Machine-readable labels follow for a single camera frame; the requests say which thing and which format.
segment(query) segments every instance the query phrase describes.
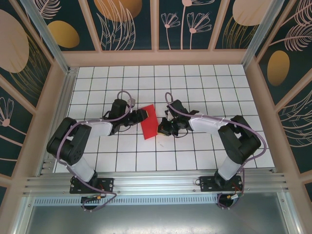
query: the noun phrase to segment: robotic arm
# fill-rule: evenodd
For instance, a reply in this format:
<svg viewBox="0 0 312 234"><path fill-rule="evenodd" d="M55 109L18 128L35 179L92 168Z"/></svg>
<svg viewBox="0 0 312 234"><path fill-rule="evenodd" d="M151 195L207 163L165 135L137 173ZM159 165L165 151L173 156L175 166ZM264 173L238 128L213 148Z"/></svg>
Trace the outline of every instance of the robotic arm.
<svg viewBox="0 0 312 234"><path fill-rule="evenodd" d="M175 100L171 103L171 106L184 114L195 115L199 113L199 111L194 110L188 113L180 100ZM227 157L214 175L214 182L221 189L231 183L237 170L261 146L259 138L245 128L208 118L186 117L175 112L170 106L167 106L167 108L168 110L165 111L166 117L162 118L162 122L158 126L159 133L177 137L180 129L186 129L188 131L206 132L221 138ZM231 121L249 127L242 116L235 116Z"/></svg>

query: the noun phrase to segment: black mounting plate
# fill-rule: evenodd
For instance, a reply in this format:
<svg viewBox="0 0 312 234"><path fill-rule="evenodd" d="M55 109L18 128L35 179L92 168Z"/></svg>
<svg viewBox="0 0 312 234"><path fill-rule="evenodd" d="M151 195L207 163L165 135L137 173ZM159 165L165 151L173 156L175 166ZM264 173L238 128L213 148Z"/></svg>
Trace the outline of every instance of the black mounting plate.
<svg viewBox="0 0 312 234"><path fill-rule="evenodd" d="M222 191L235 191L235 187L233 186L233 183L238 187L240 190L243 189L242 184L242 178L239 175L235 175L231 182L225 186L223 189L221 189L216 183L215 183L215 176L201 176L199 178L199 186L200 190L202 192L222 192Z"/></svg>
<svg viewBox="0 0 312 234"><path fill-rule="evenodd" d="M104 189L104 191L112 192L114 187L113 178L98 178L98 189ZM76 178L72 178L71 186L69 190L70 194L99 194L99 192L94 191L78 181Z"/></svg>

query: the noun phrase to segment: white tile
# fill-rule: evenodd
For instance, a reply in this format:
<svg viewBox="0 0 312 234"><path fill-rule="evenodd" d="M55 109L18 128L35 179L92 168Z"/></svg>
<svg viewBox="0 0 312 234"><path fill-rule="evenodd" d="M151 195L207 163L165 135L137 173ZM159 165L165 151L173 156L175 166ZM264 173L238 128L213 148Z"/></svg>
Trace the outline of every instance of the white tile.
<svg viewBox="0 0 312 234"><path fill-rule="evenodd" d="M267 144L267 147L269 147L268 142L267 142L267 139L266 139L266 137L265 137L265 135L264 135L264 132L258 132L258 133L264 138L264 141L265 141L265 143ZM260 141L261 141L260 149L263 149L263 148L264 148L263 142L262 142L262 140L260 140Z"/></svg>
<svg viewBox="0 0 312 234"><path fill-rule="evenodd" d="M232 76L235 88L249 88L246 76Z"/></svg>
<svg viewBox="0 0 312 234"><path fill-rule="evenodd" d="M219 89L204 89L206 101L221 101Z"/></svg>
<svg viewBox="0 0 312 234"><path fill-rule="evenodd" d="M201 77L203 88L219 88L216 76Z"/></svg>
<svg viewBox="0 0 312 234"><path fill-rule="evenodd" d="M258 115L257 109L253 101L240 101L239 105L244 116Z"/></svg>
<svg viewBox="0 0 312 234"><path fill-rule="evenodd" d="M92 79L91 90L106 90L107 78Z"/></svg>
<svg viewBox="0 0 312 234"><path fill-rule="evenodd" d="M138 103L155 102L154 89L143 89L138 91Z"/></svg>
<svg viewBox="0 0 312 234"><path fill-rule="evenodd" d="M89 91L74 91L72 104L87 104Z"/></svg>
<svg viewBox="0 0 312 234"><path fill-rule="evenodd" d="M121 89L122 89L122 78L107 79L107 90L121 90Z"/></svg>
<svg viewBox="0 0 312 234"><path fill-rule="evenodd" d="M213 150L211 135L208 133L193 133L195 150Z"/></svg>
<svg viewBox="0 0 312 234"><path fill-rule="evenodd" d="M154 77L140 77L138 87L139 89L154 89Z"/></svg>
<svg viewBox="0 0 312 234"><path fill-rule="evenodd" d="M117 153L116 172L135 172L136 153Z"/></svg>
<svg viewBox="0 0 312 234"><path fill-rule="evenodd" d="M140 77L154 77L154 66L140 66Z"/></svg>
<svg viewBox="0 0 312 234"><path fill-rule="evenodd" d="M188 89L189 101L205 101L203 89Z"/></svg>
<svg viewBox="0 0 312 234"><path fill-rule="evenodd" d="M200 76L198 65L185 65L184 69L186 76Z"/></svg>
<svg viewBox="0 0 312 234"><path fill-rule="evenodd" d="M200 65L199 69L202 76L215 76L215 69L213 65Z"/></svg>
<svg viewBox="0 0 312 234"><path fill-rule="evenodd" d="M199 111L201 114L207 114L206 103L205 102L190 102L189 111Z"/></svg>
<svg viewBox="0 0 312 234"><path fill-rule="evenodd" d="M90 90L92 79L77 79L75 85L75 91Z"/></svg>
<svg viewBox="0 0 312 234"><path fill-rule="evenodd" d="M198 170L216 169L215 153L213 150L196 151L195 154Z"/></svg>
<svg viewBox="0 0 312 234"><path fill-rule="evenodd" d="M97 172L114 172L117 153L101 153L97 155Z"/></svg>
<svg viewBox="0 0 312 234"><path fill-rule="evenodd" d="M123 90L138 89L138 77L124 78L122 89Z"/></svg>
<svg viewBox="0 0 312 234"><path fill-rule="evenodd" d="M258 155L261 151L261 149L256 150L254 155ZM274 163L269 149L266 150L264 155L256 158L255 162L257 164L257 168L274 167Z"/></svg>
<svg viewBox="0 0 312 234"><path fill-rule="evenodd" d="M93 78L107 78L108 67L95 67L93 71Z"/></svg>
<svg viewBox="0 0 312 234"><path fill-rule="evenodd" d="M213 144L214 144L214 150L224 150L224 145L221 141L221 138L218 136L214 136L213 137Z"/></svg>
<svg viewBox="0 0 312 234"><path fill-rule="evenodd" d="M99 141L99 137L89 138L87 141L86 148L84 149L84 152L85 153L97 153L98 141Z"/></svg>
<svg viewBox="0 0 312 234"><path fill-rule="evenodd" d="M224 109L221 101L206 102L208 115L210 116L224 116Z"/></svg>
<svg viewBox="0 0 312 234"><path fill-rule="evenodd" d="M155 102L166 102L165 94L166 92L171 92L170 89L156 89L155 90Z"/></svg>
<svg viewBox="0 0 312 234"><path fill-rule="evenodd" d="M77 78L92 78L94 67L80 67Z"/></svg>
<svg viewBox="0 0 312 234"><path fill-rule="evenodd" d="M181 102L188 102L187 91L186 89L173 89L171 91L174 100L179 99Z"/></svg>
<svg viewBox="0 0 312 234"><path fill-rule="evenodd" d="M137 152L155 151L155 138L144 139L144 135L137 135Z"/></svg>
<svg viewBox="0 0 312 234"><path fill-rule="evenodd" d="M117 99L118 90L109 90L105 94L105 104L113 103Z"/></svg>
<svg viewBox="0 0 312 234"><path fill-rule="evenodd" d="M144 152L136 154L136 171L155 171L156 170L156 153Z"/></svg>
<svg viewBox="0 0 312 234"><path fill-rule="evenodd" d="M90 91L88 104L104 104L105 91Z"/></svg>
<svg viewBox="0 0 312 234"><path fill-rule="evenodd" d="M123 66L109 67L108 77L123 77Z"/></svg>
<svg viewBox="0 0 312 234"><path fill-rule="evenodd" d="M169 68L171 77L185 76L183 65L170 65Z"/></svg>
<svg viewBox="0 0 312 234"><path fill-rule="evenodd" d="M170 89L170 78L155 77L155 89Z"/></svg>
<svg viewBox="0 0 312 234"><path fill-rule="evenodd" d="M186 89L185 77L170 77L172 89Z"/></svg>
<svg viewBox="0 0 312 234"><path fill-rule="evenodd" d="M174 137L158 134L156 136L156 150L157 151L174 151L175 150Z"/></svg>
<svg viewBox="0 0 312 234"><path fill-rule="evenodd" d="M186 85L188 89L203 87L200 77L186 77Z"/></svg>
<svg viewBox="0 0 312 234"><path fill-rule="evenodd" d="M125 66L123 77L138 77L138 66Z"/></svg>
<svg viewBox="0 0 312 234"><path fill-rule="evenodd" d="M175 150L194 150L193 135L189 132L186 136L181 138L175 138Z"/></svg>
<svg viewBox="0 0 312 234"><path fill-rule="evenodd" d="M239 101L253 101L253 96L249 88L236 89L237 97Z"/></svg>
<svg viewBox="0 0 312 234"><path fill-rule="evenodd" d="M220 168L225 160L225 158L228 156L225 152L225 150L215 150L215 160L216 160L216 167Z"/></svg>
<svg viewBox="0 0 312 234"><path fill-rule="evenodd" d="M219 88L234 88L231 76L217 76Z"/></svg>
<svg viewBox="0 0 312 234"><path fill-rule="evenodd" d="M118 152L135 152L137 150L137 138L133 135L119 135Z"/></svg>
<svg viewBox="0 0 312 234"><path fill-rule="evenodd" d="M84 119L87 105L71 105L69 108L68 117L73 119Z"/></svg>
<svg viewBox="0 0 312 234"><path fill-rule="evenodd" d="M165 111L167 110L166 103L156 103L155 104L155 111L157 117L166 117Z"/></svg>
<svg viewBox="0 0 312 234"><path fill-rule="evenodd" d="M92 104L87 106L86 119L101 118L104 104Z"/></svg>
<svg viewBox="0 0 312 234"><path fill-rule="evenodd" d="M176 152L176 167L178 170L196 170L194 151Z"/></svg>
<svg viewBox="0 0 312 234"><path fill-rule="evenodd" d="M88 153L88 154L83 154L83 158L87 161L88 165L95 170L96 169L96 163L97 163L97 156L98 154L95 153Z"/></svg>
<svg viewBox="0 0 312 234"><path fill-rule="evenodd" d="M65 166L57 163L57 166L55 168L55 173L69 173L69 171L67 170L67 168Z"/></svg>
<svg viewBox="0 0 312 234"><path fill-rule="evenodd" d="M254 160L254 159L248 161L248 162L245 164L245 166L244 166L244 168L256 168L256 167L257 167L257 166L256 166L256 164L255 164L255 160Z"/></svg>
<svg viewBox="0 0 312 234"><path fill-rule="evenodd" d="M236 116L242 114L238 101L224 101L222 103L226 116Z"/></svg>
<svg viewBox="0 0 312 234"><path fill-rule="evenodd" d="M217 76L229 76L231 75L228 65L214 65L215 74Z"/></svg>
<svg viewBox="0 0 312 234"><path fill-rule="evenodd" d="M175 152L157 152L156 164L157 164L157 171L176 170Z"/></svg>
<svg viewBox="0 0 312 234"><path fill-rule="evenodd" d="M99 153L114 153L117 152L118 136L101 136L99 138L98 152Z"/></svg>
<svg viewBox="0 0 312 234"><path fill-rule="evenodd" d="M235 89L220 89L222 101L237 101Z"/></svg>
<svg viewBox="0 0 312 234"><path fill-rule="evenodd" d="M255 131L263 131L259 116L244 116L249 126Z"/></svg>
<svg viewBox="0 0 312 234"><path fill-rule="evenodd" d="M245 75L245 71L242 64L230 64L229 68L232 76Z"/></svg>
<svg viewBox="0 0 312 234"><path fill-rule="evenodd" d="M155 66L154 70L155 70L155 77L167 77L170 75L168 65Z"/></svg>

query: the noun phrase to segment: dark green wallpaper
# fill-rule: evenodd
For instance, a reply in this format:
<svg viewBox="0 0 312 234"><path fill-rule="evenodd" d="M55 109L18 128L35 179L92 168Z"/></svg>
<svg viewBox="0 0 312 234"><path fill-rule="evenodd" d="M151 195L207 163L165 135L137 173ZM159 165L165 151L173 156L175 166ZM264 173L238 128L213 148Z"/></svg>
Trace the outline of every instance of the dark green wallpaper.
<svg viewBox="0 0 312 234"><path fill-rule="evenodd" d="M35 107L51 64L9 3L0 3L0 75Z"/></svg>
<svg viewBox="0 0 312 234"><path fill-rule="evenodd" d="M150 0L88 0L88 4L102 50L152 49Z"/></svg>
<svg viewBox="0 0 312 234"><path fill-rule="evenodd" d="M312 170L312 82L278 115L300 173Z"/></svg>
<svg viewBox="0 0 312 234"><path fill-rule="evenodd" d="M4 199L5 192L6 192L6 188L0 186L0 207L1 207L1 203L2 203L2 201Z"/></svg>
<svg viewBox="0 0 312 234"><path fill-rule="evenodd" d="M0 87L0 174L11 176L32 114Z"/></svg>
<svg viewBox="0 0 312 234"><path fill-rule="evenodd" d="M309 2L296 2L259 62L275 104L312 68L312 10Z"/></svg>
<svg viewBox="0 0 312 234"><path fill-rule="evenodd" d="M159 1L160 50L180 50L181 40L185 50L208 49L220 1L191 2L189 6L187 1Z"/></svg>

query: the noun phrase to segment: leaf illustration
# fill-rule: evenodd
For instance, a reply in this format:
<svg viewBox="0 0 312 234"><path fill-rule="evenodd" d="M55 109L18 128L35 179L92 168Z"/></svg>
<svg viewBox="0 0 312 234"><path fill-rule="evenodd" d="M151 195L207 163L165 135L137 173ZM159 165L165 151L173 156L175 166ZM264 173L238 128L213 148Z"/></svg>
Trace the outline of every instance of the leaf illustration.
<svg viewBox="0 0 312 234"><path fill-rule="evenodd" d="M42 18L51 20L60 10L59 0L34 0Z"/></svg>
<svg viewBox="0 0 312 234"><path fill-rule="evenodd" d="M312 21L312 0L300 0L294 20L301 26L310 24Z"/></svg>
<svg viewBox="0 0 312 234"><path fill-rule="evenodd" d="M302 49L312 41L312 24L304 26L298 24L292 27L283 41L287 50L303 51Z"/></svg>

